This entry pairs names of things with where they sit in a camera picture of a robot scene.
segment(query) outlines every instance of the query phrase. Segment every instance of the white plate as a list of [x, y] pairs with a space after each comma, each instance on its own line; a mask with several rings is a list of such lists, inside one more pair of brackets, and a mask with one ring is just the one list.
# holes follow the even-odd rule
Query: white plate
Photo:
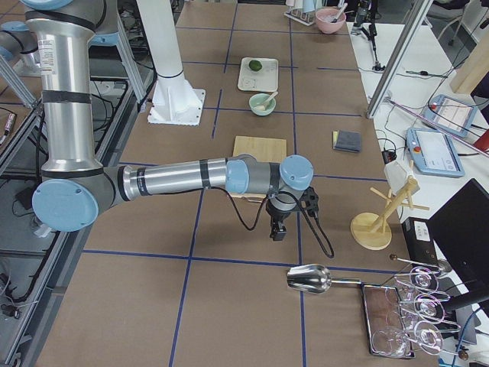
[[[252, 60], [261, 62], [261, 70], [250, 69], [248, 64]], [[254, 92], [275, 92], [278, 89], [278, 60], [243, 57], [239, 70], [238, 88]]]

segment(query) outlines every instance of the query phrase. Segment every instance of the green food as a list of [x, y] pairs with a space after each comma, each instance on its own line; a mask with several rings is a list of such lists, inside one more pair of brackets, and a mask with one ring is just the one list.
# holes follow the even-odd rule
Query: green food
[[258, 61], [258, 60], [252, 60], [250, 61], [250, 63], [248, 64], [248, 66], [250, 67], [250, 69], [252, 69], [253, 71], [260, 71], [262, 66], [261, 66], [261, 62]]

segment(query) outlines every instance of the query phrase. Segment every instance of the robotic arm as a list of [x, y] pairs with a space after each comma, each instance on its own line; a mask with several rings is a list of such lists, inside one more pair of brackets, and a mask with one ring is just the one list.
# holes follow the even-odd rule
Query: robotic arm
[[88, 45], [109, 24], [112, 0], [22, 0], [29, 28], [37, 34], [49, 160], [33, 196], [37, 217], [71, 232], [92, 224], [107, 209], [139, 196], [225, 187], [270, 198], [272, 237], [309, 188], [313, 167], [293, 155], [281, 164], [251, 156], [159, 167], [103, 167], [95, 158], [89, 92]]

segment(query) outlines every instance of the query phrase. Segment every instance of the spoon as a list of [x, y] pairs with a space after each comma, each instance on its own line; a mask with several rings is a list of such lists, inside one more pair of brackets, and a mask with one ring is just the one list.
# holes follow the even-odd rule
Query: spoon
[[265, 99], [262, 103], [259, 105], [256, 105], [254, 108], [258, 111], [264, 111], [267, 109], [268, 105], [270, 104], [270, 101], [278, 94], [278, 92], [273, 92], [268, 96], [267, 99]]
[[345, 11], [346, 7], [348, 6], [348, 3], [343, 4], [342, 8], [339, 9], [339, 11], [336, 13], [335, 17], [331, 21], [332, 23], [336, 23], [339, 19], [339, 17], [342, 16], [343, 12]]

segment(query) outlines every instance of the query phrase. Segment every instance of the metal scoop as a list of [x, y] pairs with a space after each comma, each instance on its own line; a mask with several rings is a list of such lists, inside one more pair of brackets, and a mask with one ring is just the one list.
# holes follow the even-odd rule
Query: metal scoop
[[358, 285], [360, 279], [333, 278], [329, 269], [320, 264], [301, 265], [290, 268], [287, 273], [289, 287], [314, 294], [326, 292], [332, 284]]

